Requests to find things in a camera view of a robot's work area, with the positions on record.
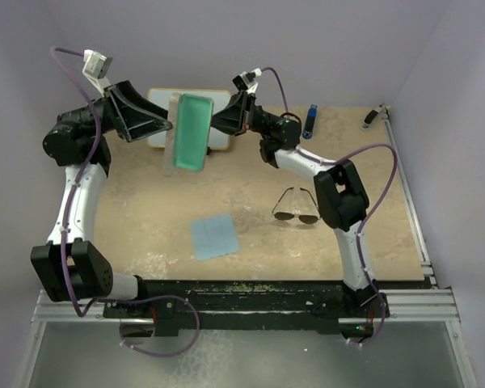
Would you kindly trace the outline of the blue stapler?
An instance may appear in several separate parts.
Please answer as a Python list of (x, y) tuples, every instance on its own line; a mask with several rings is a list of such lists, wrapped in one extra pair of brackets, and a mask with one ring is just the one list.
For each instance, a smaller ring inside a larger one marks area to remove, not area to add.
[(318, 107), (314, 104), (310, 105), (310, 108), (306, 115), (306, 120), (302, 130), (302, 137), (304, 139), (311, 139), (314, 132), (314, 125), (316, 121)]

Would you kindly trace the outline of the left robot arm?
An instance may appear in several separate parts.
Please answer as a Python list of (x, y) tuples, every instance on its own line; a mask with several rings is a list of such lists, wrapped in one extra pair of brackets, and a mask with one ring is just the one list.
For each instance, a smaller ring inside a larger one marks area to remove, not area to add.
[(167, 131), (167, 110), (151, 103), (128, 81), (105, 88), (91, 105), (65, 112), (43, 140), (44, 152), (65, 170), (65, 190), (53, 230), (33, 247), (31, 262), (54, 302), (81, 299), (122, 300), (122, 308), (141, 317), (150, 297), (140, 278), (114, 272), (93, 243), (100, 194), (111, 165), (105, 133), (138, 141)]

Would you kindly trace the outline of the green lined glasses case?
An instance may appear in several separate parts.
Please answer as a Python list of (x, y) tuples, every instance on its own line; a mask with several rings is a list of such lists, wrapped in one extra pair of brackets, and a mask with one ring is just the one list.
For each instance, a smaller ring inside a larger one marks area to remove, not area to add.
[(195, 172), (204, 169), (212, 116), (210, 98), (177, 92), (171, 95), (167, 120), (172, 128), (165, 136), (165, 176), (172, 176), (175, 168)]

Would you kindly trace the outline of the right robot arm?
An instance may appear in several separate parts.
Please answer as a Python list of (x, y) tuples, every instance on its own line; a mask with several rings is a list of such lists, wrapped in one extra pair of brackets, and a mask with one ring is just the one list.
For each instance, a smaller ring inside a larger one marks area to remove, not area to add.
[(365, 254), (365, 222), (369, 198), (355, 165), (348, 159), (331, 161), (300, 146), (302, 125), (296, 116), (277, 116), (255, 104), (255, 95), (240, 91), (212, 118), (212, 126), (230, 136), (247, 131), (261, 136), (259, 152), (263, 161), (314, 184), (318, 215), (333, 229), (343, 265), (344, 309), (361, 316), (376, 301), (382, 314), (386, 299), (380, 293)]

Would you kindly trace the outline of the aviator sunglasses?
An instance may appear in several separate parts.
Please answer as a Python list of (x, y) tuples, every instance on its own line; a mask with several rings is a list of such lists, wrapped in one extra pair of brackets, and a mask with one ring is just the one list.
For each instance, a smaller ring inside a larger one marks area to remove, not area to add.
[(286, 188), (272, 208), (272, 215), (277, 221), (298, 219), (306, 225), (314, 225), (320, 219), (316, 199), (306, 188)]

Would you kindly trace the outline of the small whiteboard yellow frame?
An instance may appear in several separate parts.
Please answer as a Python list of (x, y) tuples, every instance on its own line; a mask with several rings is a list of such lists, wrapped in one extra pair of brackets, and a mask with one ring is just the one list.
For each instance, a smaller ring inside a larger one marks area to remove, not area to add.
[(147, 99), (159, 107), (168, 110), (171, 95), (174, 93), (205, 97), (213, 101), (213, 119), (209, 132), (208, 147), (212, 150), (227, 150), (230, 145), (230, 136), (234, 134), (237, 124), (229, 121), (225, 113), (231, 99), (227, 90), (183, 89), (183, 88), (151, 88), (147, 92)]

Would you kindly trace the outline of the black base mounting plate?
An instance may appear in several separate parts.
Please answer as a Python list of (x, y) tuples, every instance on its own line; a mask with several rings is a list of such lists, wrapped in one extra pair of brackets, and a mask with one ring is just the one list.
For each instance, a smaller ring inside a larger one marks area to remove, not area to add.
[(109, 302), (106, 318), (149, 319), (157, 336), (181, 330), (316, 331), (370, 336), (390, 315), (386, 295), (340, 280), (143, 280), (135, 302)]

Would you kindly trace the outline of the black handled tool at corner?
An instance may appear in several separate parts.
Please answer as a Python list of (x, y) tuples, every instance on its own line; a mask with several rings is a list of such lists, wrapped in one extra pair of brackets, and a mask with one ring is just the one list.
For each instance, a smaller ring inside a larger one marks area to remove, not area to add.
[(389, 116), (388, 108), (385, 103), (381, 103), (373, 108), (369, 113), (365, 116), (361, 124), (362, 131), (368, 131), (371, 124), (377, 119), (385, 119)]

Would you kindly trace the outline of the aluminium rail frame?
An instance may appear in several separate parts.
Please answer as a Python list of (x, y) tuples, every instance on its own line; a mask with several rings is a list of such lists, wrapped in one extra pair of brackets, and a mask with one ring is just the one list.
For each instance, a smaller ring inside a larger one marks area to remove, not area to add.
[[(264, 250), (259, 233), (278, 231), (269, 210), (280, 191), (298, 179), (266, 167), (253, 135), (232, 141), (231, 150), (200, 174), (183, 173), (177, 183), (225, 179), (230, 194), (209, 201), (209, 212), (230, 212), (241, 250), (198, 263), (189, 245), (150, 238), (137, 247), (121, 239), (125, 256), (112, 262), (122, 272), (166, 280), (232, 276), (256, 279), (334, 279), (341, 273), (335, 238), (327, 231), (298, 238), (301, 227), (278, 233), (284, 250)], [(372, 220), (373, 261), (393, 287), (392, 318), (369, 346), (355, 348), (338, 335), (312, 331), (208, 330), (181, 356), (157, 358), (120, 346), (118, 322), (99, 306), (75, 318), (70, 306), (40, 296), (31, 342), (18, 384), (21, 387), (474, 387), (453, 292), (413, 280), (434, 277), (409, 186), (395, 180)]]

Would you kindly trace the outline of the light blue cleaning cloth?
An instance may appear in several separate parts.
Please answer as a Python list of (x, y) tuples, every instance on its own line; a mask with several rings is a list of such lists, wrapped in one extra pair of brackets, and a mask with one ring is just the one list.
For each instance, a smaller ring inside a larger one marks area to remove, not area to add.
[(233, 254), (239, 250), (238, 236), (228, 213), (193, 221), (191, 233), (198, 261)]

